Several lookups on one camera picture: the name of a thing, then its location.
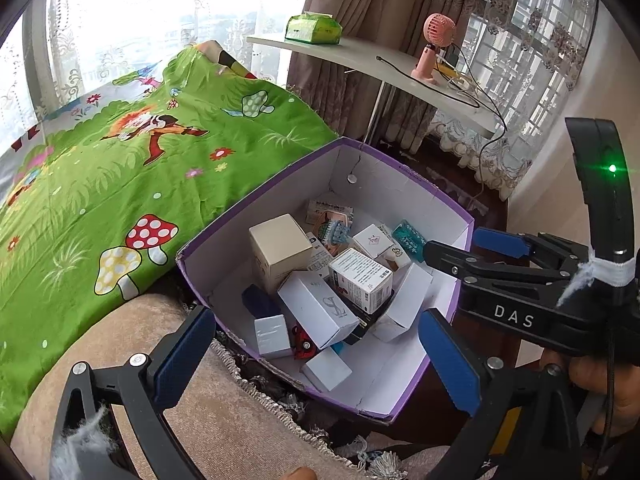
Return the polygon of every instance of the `beige velvet cushion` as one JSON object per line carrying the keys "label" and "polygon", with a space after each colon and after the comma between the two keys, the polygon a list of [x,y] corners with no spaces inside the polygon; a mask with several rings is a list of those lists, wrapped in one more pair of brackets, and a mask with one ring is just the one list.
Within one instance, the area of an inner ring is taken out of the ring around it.
{"label": "beige velvet cushion", "polygon": [[[136,352],[149,353],[184,319],[178,304],[156,294],[141,296],[89,329],[44,377],[31,396],[11,447],[36,480],[49,477],[53,426],[66,377],[73,364],[93,368],[123,364]],[[155,478],[137,445],[124,410],[116,414],[138,474]],[[178,406],[165,412],[174,433],[209,479],[267,479],[299,466],[321,480],[363,479],[334,457],[289,431],[278,417],[246,393],[219,357],[207,352]]]}

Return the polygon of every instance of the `white tape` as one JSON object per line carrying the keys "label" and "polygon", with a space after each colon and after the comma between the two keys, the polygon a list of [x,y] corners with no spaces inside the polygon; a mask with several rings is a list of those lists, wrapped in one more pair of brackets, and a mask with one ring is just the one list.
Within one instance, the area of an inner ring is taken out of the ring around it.
{"label": "white tape", "polygon": [[574,274],[556,306],[561,306],[576,290],[591,286],[593,280],[600,280],[607,285],[621,287],[628,285],[636,276],[636,257],[623,264],[615,264],[609,260],[597,258],[589,247],[588,261],[578,264],[578,272]]}

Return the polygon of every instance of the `purple-edged box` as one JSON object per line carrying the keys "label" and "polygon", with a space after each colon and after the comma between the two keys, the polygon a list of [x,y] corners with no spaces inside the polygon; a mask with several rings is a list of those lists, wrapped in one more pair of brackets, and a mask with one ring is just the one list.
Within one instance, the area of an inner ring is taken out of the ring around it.
{"label": "purple-edged box", "polygon": [[[356,175],[350,184],[347,176]],[[310,396],[378,422],[392,423],[429,365],[418,339],[420,315],[402,335],[383,342],[372,333],[340,358],[351,375],[330,392],[320,392],[300,371],[303,362],[260,359],[254,316],[242,305],[252,277],[249,227],[290,213],[305,232],[309,200],[352,206],[352,232],[375,223],[396,226],[406,219],[427,240],[468,250],[473,219],[455,200],[400,162],[355,140],[340,138],[291,164],[229,208],[187,243],[177,263],[194,293],[212,307],[219,327],[264,367]],[[420,266],[433,275],[422,310],[436,307],[451,320],[460,284],[452,276]],[[281,306],[285,318],[287,311]]]}

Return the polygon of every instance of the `purple trim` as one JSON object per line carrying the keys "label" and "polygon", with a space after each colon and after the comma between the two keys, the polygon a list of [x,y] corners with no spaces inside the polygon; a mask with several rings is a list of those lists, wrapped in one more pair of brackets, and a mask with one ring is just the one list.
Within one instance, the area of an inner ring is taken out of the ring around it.
{"label": "purple trim", "polygon": [[[293,164],[289,164],[284,170],[277,173],[275,176],[270,178],[264,184],[254,189],[242,200],[240,200],[239,202],[231,206],[229,209],[227,209],[224,213],[222,213],[222,215],[220,215],[218,218],[212,221],[195,238],[187,242],[187,244],[178,251],[176,256],[176,262],[177,262],[178,268],[180,269],[180,272],[182,273],[185,280],[191,287],[191,290],[194,291],[194,293],[196,294],[196,297],[200,300],[202,304],[208,305],[209,303],[205,298],[201,297],[196,287],[193,285],[193,283],[191,283],[191,280],[187,274],[187,269],[184,263],[184,259],[189,257],[191,254],[193,254],[193,252],[203,242],[205,242],[218,229],[220,229],[223,225],[229,222],[234,216],[236,216],[236,214],[242,211],[242,209],[247,207],[251,202],[256,200],[259,196],[263,195],[265,192],[267,192],[268,190],[270,190],[271,188],[273,188],[274,186],[282,182],[285,178],[292,175],[303,166],[306,166],[308,163],[318,159],[319,157],[325,155],[326,153],[334,150],[335,148],[339,148],[341,146],[349,146],[350,148],[354,148],[356,150],[362,150],[364,153],[367,153],[367,155],[373,156],[374,158],[376,158],[377,160],[380,160],[381,162],[388,165],[389,167],[394,168],[396,171],[399,171],[400,173],[404,174],[405,176],[413,180],[416,184],[421,186],[425,191],[427,191],[434,197],[438,198],[439,200],[447,204],[447,206],[453,209],[453,211],[455,211],[463,220],[465,220],[468,223],[465,249],[468,250],[469,247],[471,247],[471,236],[472,236],[473,227],[474,227],[474,219],[465,209],[463,209],[460,206],[460,204],[458,204],[458,202],[456,202],[451,197],[446,195],[446,193],[442,192],[438,187],[434,186],[431,182],[424,179],[419,174],[415,173],[414,170],[402,164],[401,162],[398,162],[394,158],[391,158],[385,153],[379,152],[375,148],[372,148],[367,144],[362,144],[357,140],[348,139],[347,137],[340,137],[338,139],[333,140],[329,144],[324,145],[322,148],[319,148],[318,150],[315,150],[314,152],[309,153],[308,155],[300,158]],[[459,295],[460,295],[460,282],[457,282],[455,289],[453,291],[453,294],[451,296],[451,301],[449,302],[449,307],[447,309],[446,319],[449,322],[453,318],[453,314],[455,313],[456,307],[458,306]],[[225,330],[226,332],[228,331],[227,327],[222,322],[220,322],[220,320],[218,319],[218,316],[216,316],[216,322],[220,325],[220,327],[223,330]],[[260,357],[254,350],[250,349],[249,347],[245,347],[244,350],[254,359],[258,359]],[[344,410],[347,410],[348,412],[355,413],[355,414],[365,414],[365,415],[371,416],[372,418],[384,420],[385,423],[391,424],[394,420],[396,420],[396,417],[398,417],[398,414],[400,413],[404,405],[407,403],[407,401],[411,397],[411,394],[414,392],[415,387],[420,382],[420,379],[422,378],[422,375],[424,374],[425,370],[429,366],[429,363],[430,363],[430,359],[427,356],[425,356],[425,358],[420,363],[420,366],[418,367],[416,373],[412,377],[412,380],[409,382],[409,385],[402,393],[402,396],[398,399],[398,402],[396,402],[391,412],[388,414],[373,413],[373,412],[366,412],[364,410],[358,410],[353,406],[347,406],[345,404],[342,404],[341,402],[338,402],[332,399],[326,394],[323,394],[322,392],[317,391],[313,387],[305,387],[305,393],[309,394],[312,397],[315,397],[318,400],[327,402],[332,406],[338,406]]]}

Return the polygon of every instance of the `human hand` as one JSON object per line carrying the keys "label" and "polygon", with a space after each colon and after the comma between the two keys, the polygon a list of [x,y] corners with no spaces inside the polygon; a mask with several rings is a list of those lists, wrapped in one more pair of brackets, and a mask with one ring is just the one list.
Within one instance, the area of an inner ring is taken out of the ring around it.
{"label": "human hand", "polygon": [[280,480],[318,480],[316,473],[308,467],[299,467],[293,473],[284,475]]}
{"label": "human hand", "polygon": [[[540,367],[555,363],[562,369],[569,368],[569,379],[583,390],[596,394],[607,393],[607,362],[591,357],[567,358],[546,349],[540,358]],[[630,364],[616,364],[611,436],[632,430],[640,418],[640,368]],[[604,432],[604,412],[591,427],[597,434]]]}

